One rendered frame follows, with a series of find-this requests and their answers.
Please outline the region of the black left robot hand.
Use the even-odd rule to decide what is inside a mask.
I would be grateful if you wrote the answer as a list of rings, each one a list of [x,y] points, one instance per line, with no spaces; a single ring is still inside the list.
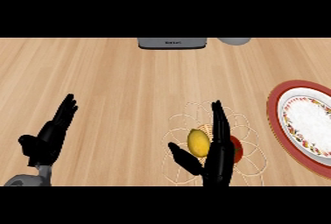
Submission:
[[[22,135],[18,138],[22,153],[28,157],[28,166],[52,165],[56,162],[77,110],[74,95],[68,94],[58,107],[55,117],[46,122],[37,136]]]

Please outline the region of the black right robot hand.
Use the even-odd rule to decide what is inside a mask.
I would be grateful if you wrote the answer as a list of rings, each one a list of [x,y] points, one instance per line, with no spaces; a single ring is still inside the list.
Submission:
[[[213,111],[213,139],[211,146],[201,164],[198,158],[179,145],[169,142],[174,162],[195,176],[203,178],[204,187],[228,187],[234,175],[234,143],[231,140],[231,126],[219,101],[211,104]]]

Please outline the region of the yellow lemon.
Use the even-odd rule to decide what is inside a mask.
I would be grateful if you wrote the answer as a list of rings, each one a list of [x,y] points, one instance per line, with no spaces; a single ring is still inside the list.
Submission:
[[[208,155],[210,144],[206,133],[200,129],[192,129],[188,135],[188,148],[195,157],[204,158]]]

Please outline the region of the woven flower-shaped placemat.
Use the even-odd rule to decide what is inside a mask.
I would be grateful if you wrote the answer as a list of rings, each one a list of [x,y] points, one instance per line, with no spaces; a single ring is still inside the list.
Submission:
[[[242,144],[242,159],[234,164],[232,185],[263,186],[268,159],[259,145],[259,133],[253,129],[244,114],[223,106],[223,112],[231,124],[231,134]],[[201,186],[203,177],[194,176],[174,162],[169,142],[174,142],[182,149],[188,149],[188,135],[191,130],[201,130],[213,138],[213,109],[211,103],[188,102],[182,112],[169,118],[170,129],[161,138],[164,158],[161,174],[174,186]]]

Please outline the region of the red-rimmed white floral plate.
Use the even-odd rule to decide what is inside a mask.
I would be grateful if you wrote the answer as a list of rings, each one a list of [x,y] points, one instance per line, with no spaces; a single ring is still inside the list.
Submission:
[[[282,82],[269,94],[266,114],[296,162],[331,179],[331,89],[307,80]]]

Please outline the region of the red tomato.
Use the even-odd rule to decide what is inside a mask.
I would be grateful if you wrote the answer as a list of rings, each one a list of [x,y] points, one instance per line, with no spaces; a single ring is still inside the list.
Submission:
[[[231,141],[234,144],[234,163],[237,164],[244,156],[244,147],[241,144],[241,141],[238,140],[238,138],[235,136],[231,136]]]

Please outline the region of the pale grey round object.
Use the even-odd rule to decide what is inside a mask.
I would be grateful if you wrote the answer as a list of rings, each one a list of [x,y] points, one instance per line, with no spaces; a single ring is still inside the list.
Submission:
[[[250,42],[250,38],[219,38],[219,40],[231,45],[231,46],[241,46]]]

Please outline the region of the grey appliance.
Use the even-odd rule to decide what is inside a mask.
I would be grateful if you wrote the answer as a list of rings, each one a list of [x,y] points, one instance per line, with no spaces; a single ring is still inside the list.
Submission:
[[[138,38],[139,48],[149,50],[203,49],[207,38]]]

